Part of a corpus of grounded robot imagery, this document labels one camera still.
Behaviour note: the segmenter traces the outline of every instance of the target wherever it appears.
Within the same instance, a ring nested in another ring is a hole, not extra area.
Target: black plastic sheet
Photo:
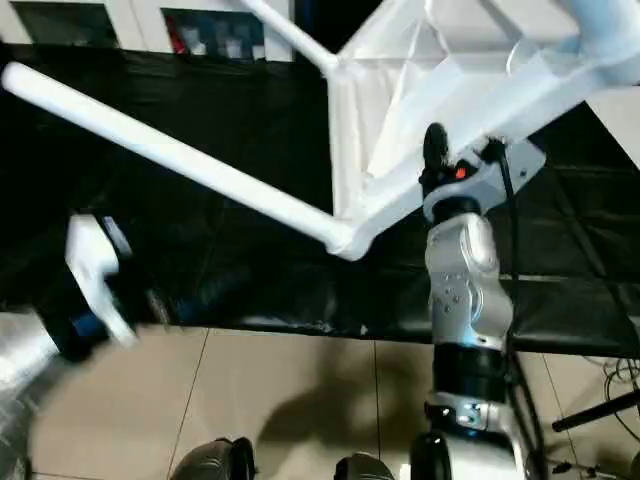
[[[22,61],[124,113],[331,211],[326,85],[304,64],[42,49]],[[429,342],[420,212],[361,261],[136,154],[4,95],[0,302],[86,308],[64,265],[72,212],[116,218],[185,325]],[[519,195],[517,347],[638,356],[640,176],[586,104],[533,137],[545,169]],[[504,272],[506,209],[490,219]]]

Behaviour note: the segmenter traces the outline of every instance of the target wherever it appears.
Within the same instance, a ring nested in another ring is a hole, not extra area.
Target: white tile floor
[[[430,346],[201,329],[141,338],[101,352],[52,396],[34,431],[37,480],[166,480],[190,449],[240,435],[263,479],[331,479],[354,451],[379,452],[397,473],[426,426]],[[614,419],[571,435],[550,429],[602,401],[601,369],[582,357],[522,358],[550,456],[628,465],[640,446]],[[640,432],[635,411],[624,419]]]

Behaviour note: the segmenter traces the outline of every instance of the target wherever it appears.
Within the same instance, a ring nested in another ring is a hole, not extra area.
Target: white bracket
[[[135,344],[136,335],[120,315],[105,283],[107,275],[118,272],[118,256],[92,215],[71,217],[66,260],[87,305],[105,324],[111,337],[125,346]]]

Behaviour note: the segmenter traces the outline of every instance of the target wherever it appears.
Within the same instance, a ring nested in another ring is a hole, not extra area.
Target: black pole
[[[617,398],[613,398],[608,402],[604,402],[600,405],[596,405],[593,408],[589,408],[588,410],[584,410],[574,415],[569,415],[562,420],[553,422],[551,424],[551,428],[553,428],[555,432],[563,432],[565,430],[569,430],[570,428],[578,427],[580,425],[584,425],[585,423],[589,423],[594,420],[599,420],[600,418],[613,415],[620,410],[635,407],[638,404],[640,404],[640,390],[626,393]]]

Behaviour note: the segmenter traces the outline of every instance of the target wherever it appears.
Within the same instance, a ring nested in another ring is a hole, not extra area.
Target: black wire
[[[536,410],[535,403],[533,401],[533,395],[529,388],[524,370],[520,364],[520,359],[516,349],[513,346],[514,332],[522,323],[522,317],[516,313],[516,305],[520,290],[520,272],[519,272],[519,245],[520,245],[520,225],[518,218],[518,206],[516,203],[515,192],[513,190],[513,183],[511,182],[511,175],[509,173],[509,164],[506,157],[506,146],[495,139],[489,140],[487,145],[489,151],[487,154],[493,159],[498,160],[500,165],[500,173],[502,174],[502,181],[504,183],[504,189],[507,195],[507,205],[509,208],[509,217],[511,223],[511,297],[513,299],[513,319],[509,329],[507,331],[507,337],[505,340],[505,349],[507,361],[510,362],[513,374],[515,376],[515,383],[510,384],[509,388],[509,400],[514,410],[516,421],[522,430],[522,435],[525,440],[526,447],[531,452],[531,455],[535,461],[535,466],[538,474],[538,478],[545,480],[548,478],[548,470],[545,458],[545,446],[544,446],[544,434],[542,432],[542,426],[540,425],[540,418]],[[531,439],[528,429],[526,428],[522,410],[517,401],[515,388],[517,386],[522,388],[524,401],[529,411],[529,418],[533,425],[534,440]]]
[[[628,366],[625,368],[621,368],[620,364],[622,362],[622,359],[619,360],[618,362],[616,362],[616,367],[615,370],[613,372],[605,372],[606,376],[605,376],[605,380],[604,380],[604,398],[606,401],[610,401],[611,400],[611,383],[613,382],[613,379],[615,377],[618,377],[620,380],[624,381],[624,379],[621,376],[621,372],[623,371],[628,371],[630,378],[632,379],[631,382],[635,382],[635,379],[640,376],[640,369],[635,366],[632,367],[631,363],[628,362]],[[613,414],[616,418],[616,420],[618,421],[618,423],[620,425],[622,425],[622,428],[624,428],[627,433],[629,435],[631,435],[638,443],[640,443],[640,436],[637,435],[633,430],[631,430],[631,427],[629,427],[624,420],[622,420],[622,418],[620,417],[620,415],[618,414],[618,412],[615,412]]]

